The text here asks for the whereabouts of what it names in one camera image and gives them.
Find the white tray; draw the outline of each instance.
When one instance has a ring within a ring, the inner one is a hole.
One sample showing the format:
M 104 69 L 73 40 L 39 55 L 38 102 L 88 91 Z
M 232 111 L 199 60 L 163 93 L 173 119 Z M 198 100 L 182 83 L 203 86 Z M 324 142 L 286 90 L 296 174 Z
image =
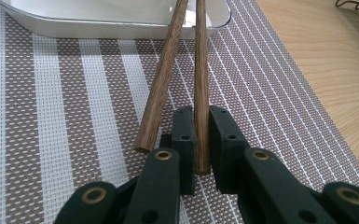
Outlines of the white tray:
M 174 0 L 0 0 L 26 29 L 61 38 L 163 39 Z M 196 0 L 189 0 L 181 38 L 194 38 Z M 226 0 L 206 0 L 208 33 L 228 24 Z

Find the white container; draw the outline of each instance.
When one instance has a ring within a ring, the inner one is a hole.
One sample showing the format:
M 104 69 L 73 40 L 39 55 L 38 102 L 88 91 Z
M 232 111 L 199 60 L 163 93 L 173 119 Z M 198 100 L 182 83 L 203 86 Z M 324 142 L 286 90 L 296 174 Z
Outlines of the white container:
M 174 0 L 0 0 L 0 6 L 26 29 L 58 38 L 163 39 Z M 189 0 L 181 38 L 195 35 L 196 0 Z M 231 19 L 226 0 L 206 0 L 212 34 Z

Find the wooden table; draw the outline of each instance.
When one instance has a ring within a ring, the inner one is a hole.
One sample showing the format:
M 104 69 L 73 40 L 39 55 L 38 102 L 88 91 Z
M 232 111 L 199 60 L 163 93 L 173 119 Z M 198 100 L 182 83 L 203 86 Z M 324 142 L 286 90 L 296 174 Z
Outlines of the wooden table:
M 258 0 L 359 158 L 359 11 L 330 0 Z

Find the wooden chopstick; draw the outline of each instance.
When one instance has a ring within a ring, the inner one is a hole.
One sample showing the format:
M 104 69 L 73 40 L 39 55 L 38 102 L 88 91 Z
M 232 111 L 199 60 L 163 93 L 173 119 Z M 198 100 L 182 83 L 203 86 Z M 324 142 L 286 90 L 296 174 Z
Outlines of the wooden chopstick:
M 186 15 L 187 2 L 188 0 L 177 0 L 176 2 L 156 74 L 147 98 L 144 116 L 135 139 L 134 148 L 137 151 L 149 152 L 153 150 L 156 144 L 162 110 L 173 76 L 173 63 Z
M 194 84 L 194 124 L 197 135 L 196 173 L 208 175 L 209 150 L 209 97 L 208 97 L 208 34 L 206 29 L 205 0 L 196 5 L 196 75 Z

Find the placemat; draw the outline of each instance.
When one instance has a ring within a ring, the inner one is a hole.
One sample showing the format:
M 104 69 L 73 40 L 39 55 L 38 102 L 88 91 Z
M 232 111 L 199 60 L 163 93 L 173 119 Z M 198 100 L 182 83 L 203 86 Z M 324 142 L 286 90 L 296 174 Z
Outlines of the placemat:
M 276 153 L 301 183 L 359 186 L 359 161 L 255 0 L 229 1 L 230 24 L 209 39 L 210 103 L 253 147 Z M 132 144 L 162 40 L 54 39 L 0 9 L 0 223 L 52 223 L 74 190 L 140 174 Z M 193 105 L 194 41 L 181 41 L 160 132 Z M 242 223 L 236 197 L 198 176 L 181 223 Z

